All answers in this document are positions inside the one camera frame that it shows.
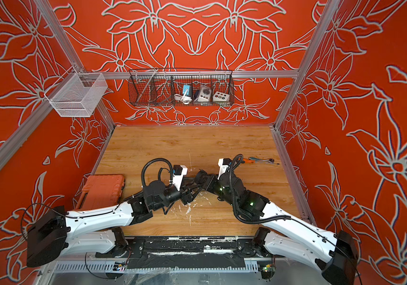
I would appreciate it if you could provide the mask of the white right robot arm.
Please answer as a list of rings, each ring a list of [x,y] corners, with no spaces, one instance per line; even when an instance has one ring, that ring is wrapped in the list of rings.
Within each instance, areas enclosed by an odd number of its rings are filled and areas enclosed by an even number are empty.
[[[320,271],[331,285],[352,285],[360,280],[358,251],[351,234],[315,227],[281,209],[261,194],[248,190],[235,174],[243,155],[220,159],[216,175],[201,170],[194,181],[204,191],[231,205],[241,223],[260,226],[257,239],[271,255],[282,255]]]

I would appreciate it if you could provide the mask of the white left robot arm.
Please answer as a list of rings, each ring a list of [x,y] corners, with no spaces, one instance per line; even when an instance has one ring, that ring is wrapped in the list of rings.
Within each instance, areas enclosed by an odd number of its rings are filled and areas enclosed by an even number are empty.
[[[145,182],[146,170],[157,162],[169,167],[168,185],[160,179],[150,184]],[[184,165],[172,165],[163,158],[153,159],[142,169],[142,191],[117,205],[81,211],[66,211],[62,206],[50,208],[27,230],[27,266],[40,267],[62,255],[80,252],[123,255],[127,242],[122,227],[142,223],[159,209],[166,213],[178,200],[185,204],[192,201],[193,193],[182,189],[187,173]]]

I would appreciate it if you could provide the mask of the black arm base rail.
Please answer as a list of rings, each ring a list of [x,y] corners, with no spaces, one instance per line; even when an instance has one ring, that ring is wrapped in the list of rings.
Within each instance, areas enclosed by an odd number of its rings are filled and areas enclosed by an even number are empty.
[[[250,236],[127,237],[121,256],[95,254],[97,260],[121,261],[127,269],[249,270],[273,262],[271,254]]]

